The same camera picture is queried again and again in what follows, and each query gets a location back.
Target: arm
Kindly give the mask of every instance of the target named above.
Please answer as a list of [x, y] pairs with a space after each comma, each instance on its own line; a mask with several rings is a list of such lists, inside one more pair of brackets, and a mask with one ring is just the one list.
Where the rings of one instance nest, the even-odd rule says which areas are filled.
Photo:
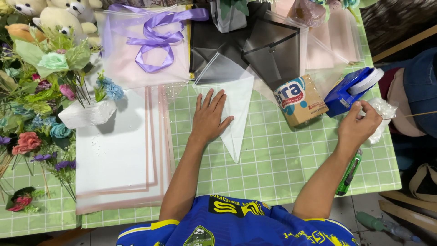
[[[358, 115], [361, 105], [365, 117]], [[299, 193], [292, 214], [301, 218], [329, 218], [335, 191], [357, 149], [375, 132], [382, 117], [366, 101], [355, 102], [338, 128], [334, 152]]]
[[210, 103], [212, 93], [211, 89], [205, 97], [203, 106], [202, 94], [197, 97], [193, 130], [165, 193], [159, 221], [167, 219], [181, 221], [189, 212], [196, 195], [203, 149], [209, 140], [216, 138], [234, 119], [233, 116], [229, 116], [220, 123], [226, 94], [221, 90]]

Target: tape roll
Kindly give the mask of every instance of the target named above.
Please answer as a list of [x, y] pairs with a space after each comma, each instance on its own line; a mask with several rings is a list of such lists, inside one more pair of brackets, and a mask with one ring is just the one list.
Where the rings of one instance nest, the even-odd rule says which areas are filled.
[[384, 76], [384, 71], [381, 68], [374, 68], [372, 73], [362, 81], [352, 85], [347, 92], [351, 95], [362, 93], [363, 91], [374, 86]]

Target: styrofoam block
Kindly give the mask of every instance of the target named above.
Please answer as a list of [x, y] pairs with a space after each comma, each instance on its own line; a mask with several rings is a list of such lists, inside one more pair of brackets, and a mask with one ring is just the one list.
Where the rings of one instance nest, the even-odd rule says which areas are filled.
[[106, 123], [117, 109], [113, 100], [84, 103], [85, 108], [78, 100], [59, 113], [59, 118], [68, 129], [89, 127]]

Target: green utility knife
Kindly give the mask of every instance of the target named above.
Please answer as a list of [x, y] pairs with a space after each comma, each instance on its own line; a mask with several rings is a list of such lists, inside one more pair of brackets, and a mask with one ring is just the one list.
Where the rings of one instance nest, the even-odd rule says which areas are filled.
[[337, 191], [335, 191], [335, 194], [337, 194], [338, 196], [344, 196], [347, 193], [347, 190], [349, 189], [349, 185], [352, 182], [352, 179], [354, 178], [355, 172], [357, 171], [357, 167], [361, 162], [362, 154], [363, 151], [361, 149], [358, 149], [354, 158], [350, 161], [349, 165], [347, 166], [346, 172], [343, 175], [343, 179], [338, 185]]

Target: table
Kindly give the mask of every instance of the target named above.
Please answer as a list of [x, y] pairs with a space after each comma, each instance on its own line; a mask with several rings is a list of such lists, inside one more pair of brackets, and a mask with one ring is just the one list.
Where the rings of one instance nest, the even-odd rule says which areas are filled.
[[[372, 67], [367, 38], [360, 19], [358, 30], [365, 61], [350, 66], [345, 74], [363, 67]], [[173, 151], [176, 163], [180, 160], [194, 114], [196, 94], [191, 85], [184, 88], [174, 104], [169, 106]], [[381, 97], [376, 85], [363, 99]], [[269, 205], [293, 203], [306, 181], [334, 150], [336, 129], [343, 116], [316, 117], [289, 128], [279, 108], [252, 92], [244, 132], [240, 162], [235, 164], [220, 138], [208, 145], [199, 171], [198, 195], [216, 193], [225, 196], [261, 200]], [[347, 195], [400, 189], [398, 166], [388, 128], [376, 144], [364, 144], [363, 161]], [[29, 175], [24, 163], [7, 172], [8, 181], [16, 188], [27, 184], [44, 188], [42, 173]], [[17, 214], [4, 210], [0, 200], [0, 238], [74, 228], [94, 228], [157, 220], [160, 207], [100, 211], [75, 216], [74, 203], [59, 182], [47, 175], [51, 199], [43, 198], [40, 214]]]

